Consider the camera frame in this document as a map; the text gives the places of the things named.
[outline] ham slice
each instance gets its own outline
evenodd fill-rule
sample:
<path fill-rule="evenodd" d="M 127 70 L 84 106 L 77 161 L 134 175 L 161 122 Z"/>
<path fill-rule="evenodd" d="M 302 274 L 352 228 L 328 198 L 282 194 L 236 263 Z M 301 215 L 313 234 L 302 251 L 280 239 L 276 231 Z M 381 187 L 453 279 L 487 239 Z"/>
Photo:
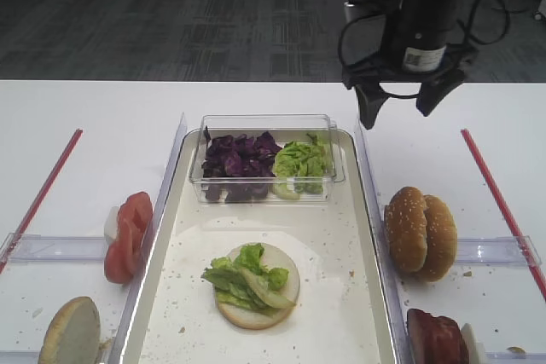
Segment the ham slice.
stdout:
<path fill-rule="evenodd" d="M 132 280 L 141 257 L 142 237 L 152 215 L 152 202 L 145 192 L 131 195 L 119 208 L 117 236 L 104 258 L 104 274 L 108 281 L 126 284 Z"/>
<path fill-rule="evenodd" d="M 468 364 L 468 349 L 457 323 L 419 309 L 408 310 L 408 333 L 415 364 Z"/>

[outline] red rod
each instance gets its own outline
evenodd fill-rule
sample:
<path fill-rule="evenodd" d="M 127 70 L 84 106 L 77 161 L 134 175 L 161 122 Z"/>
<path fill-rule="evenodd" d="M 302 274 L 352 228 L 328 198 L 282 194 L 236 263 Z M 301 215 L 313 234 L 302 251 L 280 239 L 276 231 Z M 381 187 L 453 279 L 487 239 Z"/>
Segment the red rod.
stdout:
<path fill-rule="evenodd" d="M 12 238 L 11 243 L 8 246 L 8 249 L 4 253 L 4 260 L 0 262 L 0 274 L 3 272 L 3 269 L 6 267 L 6 264 L 8 263 L 8 256 L 11 254 L 11 252 L 19 243 L 19 240 L 21 236 L 25 233 L 26 229 L 28 228 L 28 225 L 30 225 L 31 220 L 34 218 L 34 215 L 36 215 L 36 212 L 38 211 L 38 208 L 42 204 L 42 201 L 44 200 L 45 195 L 49 192 L 51 185 L 53 185 L 53 182 L 59 175 L 59 172 L 61 172 L 62 167 L 67 162 L 68 157 L 72 153 L 72 150 L 76 146 L 76 143 L 78 142 L 82 133 L 83 131 L 80 129 L 74 131 L 72 138 L 70 138 L 70 141 L 68 142 L 67 146 L 65 147 L 59 159 L 57 160 L 57 163 L 55 164 L 55 166 L 49 173 L 49 176 L 45 180 L 44 185 L 42 185 L 42 187 L 40 188 L 38 195 L 36 195 L 36 198 L 31 204 L 31 207 L 28 208 L 28 211 L 26 212 L 25 217 L 23 217 L 23 220 L 20 221 L 19 227 L 15 231 L 14 237 Z"/>
<path fill-rule="evenodd" d="M 518 226 L 518 223 L 515 221 L 514 215 L 512 215 L 512 212 L 508 208 L 508 204 L 502 197 L 501 191 L 495 183 L 495 180 L 493 179 L 493 175 L 487 168 L 487 164 L 485 163 L 484 158 L 479 153 L 478 146 L 470 135 L 470 131 L 466 129 L 461 130 L 461 134 L 464 138 L 464 141 L 467 143 L 468 149 L 470 149 L 470 153 L 472 153 L 472 156 L 474 157 L 474 160 L 476 161 L 479 170 L 481 171 L 481 175 L 484 176 L 485 181 L 487 182 L 487 185 L 489 186 L 489 189 L 491 190 L 491 193 L 493 194 L 493 197 L 497 202 L 498 208 L 500 209 L 502 215 L 504 216 L 504 220 L 506 221 L 508 227 L 510 228 L 510 231 L 512 232 L 512 235 L 515 237 L 523 236 L 520 227 Z M 540 289 L 540 292 L 543 294 L 544 300 L 546 301 L 546 279 L 544 279 L 543 272 L 540 267 L 537 266 L 537 261 L 535 260 L 532 252 L 527 248 L 527 245 L 525 243 L 522 243 L 522 250 L 524 252 L 524 255 L 526 255 L 532 277 L 537 283 L 537 286 Z"/>

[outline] white label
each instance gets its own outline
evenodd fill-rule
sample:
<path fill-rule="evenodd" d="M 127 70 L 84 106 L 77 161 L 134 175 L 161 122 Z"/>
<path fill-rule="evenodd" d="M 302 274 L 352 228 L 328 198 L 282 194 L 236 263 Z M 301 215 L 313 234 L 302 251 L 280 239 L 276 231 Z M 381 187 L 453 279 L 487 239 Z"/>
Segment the white label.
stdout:
<path fill-rule="evenodd" d="M 419 50 L 408 47 L 404 56 L 404 68 L 410 72 L 432 72 L 444 57 L 445 46 L 436 50 Z"/>

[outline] tomato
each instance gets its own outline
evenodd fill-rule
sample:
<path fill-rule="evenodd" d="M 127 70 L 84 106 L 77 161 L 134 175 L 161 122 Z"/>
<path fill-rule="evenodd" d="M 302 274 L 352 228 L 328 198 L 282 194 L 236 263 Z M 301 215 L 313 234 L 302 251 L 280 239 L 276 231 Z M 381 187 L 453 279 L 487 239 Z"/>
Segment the tomato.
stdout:
<path fill-rule="evenodd" d="M 118 234 L 104 258 L 104 274 L 113 283 L 125 284 L 136 273 L 142 237 L 152 221 L 152 202 L 145 192 L 127 198 L 118 211 Z"/>

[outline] gray carpet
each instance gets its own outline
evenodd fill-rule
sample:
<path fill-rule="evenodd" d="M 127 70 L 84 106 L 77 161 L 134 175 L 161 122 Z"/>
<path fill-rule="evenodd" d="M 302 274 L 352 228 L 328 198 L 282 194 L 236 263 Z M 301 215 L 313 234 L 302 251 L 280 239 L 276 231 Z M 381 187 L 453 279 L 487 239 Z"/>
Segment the gray carpet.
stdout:
<path fill-rule="evenodd" d="M 0 78 L 336 82 L 344 1 L 0 0 Z M 494 32 L 499 16 L 484 8 L 478 28 Z M 373 33 L 355 27 L 348 54 Z M 530 11 L 470 80 L 546 82 L 545 63 L 546 25 Z"/>

